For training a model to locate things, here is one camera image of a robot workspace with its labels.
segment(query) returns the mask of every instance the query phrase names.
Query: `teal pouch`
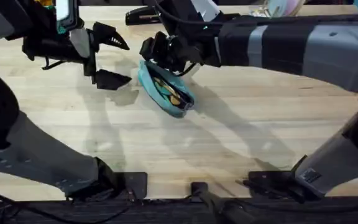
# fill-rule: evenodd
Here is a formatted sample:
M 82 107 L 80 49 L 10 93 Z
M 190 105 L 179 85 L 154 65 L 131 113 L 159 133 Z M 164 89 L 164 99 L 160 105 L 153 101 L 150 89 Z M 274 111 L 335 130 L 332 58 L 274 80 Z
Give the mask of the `teal pouch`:
M 186 112 L 194 106 L 195 95 L 186 87 L 185 82 L 172 72 L 160 68 L 152 62 L 141 60 L 138 78 L 147 94 L 169 115 L 183 118 Z M 179 96 L 175 98 L 179 98 L 180 105 L 172 103 L 173 94 L 168 88 L 159 85 L 156 78 L 166 83 L 169 89 L 175 90 L 176 95 Z

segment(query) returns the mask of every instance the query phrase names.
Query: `white object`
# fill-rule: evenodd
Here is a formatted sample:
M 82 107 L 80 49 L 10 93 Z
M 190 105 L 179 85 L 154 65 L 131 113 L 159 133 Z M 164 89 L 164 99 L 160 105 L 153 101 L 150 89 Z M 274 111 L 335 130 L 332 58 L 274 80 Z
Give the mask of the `white object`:
M 295 16 L 305 0 L 269 0 L 267 9 L 270 17 Z
M 61 21 L 70 15 L 69 0 L 56 0 L 56 20 Z
M 191 0 L 191 2 L 205 22 L 211 22 L 220 13 L 218 6 L 212 0 Z

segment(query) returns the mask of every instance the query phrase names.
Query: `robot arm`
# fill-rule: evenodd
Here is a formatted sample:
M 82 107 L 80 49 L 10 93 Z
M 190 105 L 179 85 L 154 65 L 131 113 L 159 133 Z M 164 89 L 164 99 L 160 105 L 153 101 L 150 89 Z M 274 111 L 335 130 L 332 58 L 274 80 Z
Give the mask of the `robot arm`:
M 23 37 L 23 51 L 32 60 L 38 56 L 82 63 L 85 75 L 98 87 L 114 89 L 122 84 L 108 71 L 97 72 L 94 62 L 99 44 L 127 48 L 122 37 L 115 28 L 100 23 L 93 30 L 82 28 L 76 1 L 67 1 L 66 6 L 57 19 L 53 11 L 33 0 L 0 1 L 0 38 Z M 57 26 L 76 33 L 60 34 Z M 20 111 L 16 97 L 1 79 L 0 172 L 52 185 L 78 200 L 117 197 L 125 189 L 144 198 L 147 188 L 146 173 L 113 172 L 101 159 L 82 155 L 42 131 Z
M 207 0 L 197 5 L 184 1 L 179 6 L 176 0 L 160 3 L 161 9 L 188 24 L 160 12 L 169 36 L 165 41 L 156 38 L 144 42 L 141 54 L 146 60 L 153 59 L 173 72 L 182 72 L 185 62 L 260 67 L 315 78 L 358 93 L 358 15 L 239 16 L 225 21 L 220 12 L 206 20 L 202 15 L 208 13 L 199 10 L 201 2 L 214 4 Z
M 227 20 L 220 12 L 205 22 L 192 1 L 164 0 L 155 8 L 169 36 L 159 32 L 145 40 L 140 54 L 159 67 L 182 72 L 186 62 L 253 66 L 315 78 L 358 93 L 358 15 Z M 254 193 L 304 202 L 324 197 L 356 178 L 358 113 L 291 171 L 250 172 L 241 183 Z

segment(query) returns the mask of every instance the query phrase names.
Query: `wooden table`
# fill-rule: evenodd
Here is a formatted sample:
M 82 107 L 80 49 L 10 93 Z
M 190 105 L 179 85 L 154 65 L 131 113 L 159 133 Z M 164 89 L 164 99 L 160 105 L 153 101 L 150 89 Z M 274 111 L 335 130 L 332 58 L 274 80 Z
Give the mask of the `wooden table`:
M 198 97 L 184 119 L 165 114 L 136 79 L 142 41 L 162 25 L 124 24 L 134 7 L 82 7 L 86 26 L 117 27 L 131 51 L 103 46 L 98 67 L 134 77 L 119 91 L 97 90 L 82 66 L 41 70 L 21 40 L 0 40 L 0 76 L 21 110 L 73 149 L 98 156 L 115 171 L 149 173 L 149 198 L 180 198 L 189 183 L 207 181 L 221 196 L 249 196 L 234 181 L 250 170 L 290 169 L 311 154 L 358 110 L 358 95 L 340 88 L 259 68 L 199 67 L 184 79 Z M 222 7 L 246 14 L 247 6 Z M 302 15 L 354 13 L 353 6 L 305 6 Z M 58 189 L 0 174 L 0 193 L 15 200 L 61 200 Z M 330 195 L 358 195 L 358 179 Z

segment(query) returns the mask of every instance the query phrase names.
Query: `wooden tabletop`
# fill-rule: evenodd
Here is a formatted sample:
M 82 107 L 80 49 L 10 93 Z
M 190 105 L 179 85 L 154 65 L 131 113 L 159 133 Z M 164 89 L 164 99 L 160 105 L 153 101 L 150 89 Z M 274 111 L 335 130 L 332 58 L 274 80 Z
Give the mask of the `wooden tabletop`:
M 330 84 L 259 68 L 198 67 L 184 77 L 197 95 L 185 118 L 164 113 L 138 79 L 139 49 L 162 25 L 125 26 L 134 7 L 81 7 L 80 16 L 115 26 L 130 51 L 102 46 L 98 67 L 133 77 L 119 91 L 97 90 L 82 66 L 49 71 L 31 62 L 21 40 L 0 40 L 0 76 L 21 110 L 74 150 L 102 158 L 115 171 L 146 171 L 149 198 L 180 198 L 207 181 L 221 196 L 247 197 L 235 183 L 250 170 L 287 170 L 313 153 L 358 110 L 358 95 Z M 222 7 L 247 14 L 247 6 Z M 300 14 L 355 13 L 354 6 L 305 6 Z M 15 200 L 61 200 L 58 189 L 0 174 L 0 193 Z M 358 195 L 358 179 L 330 195 Z

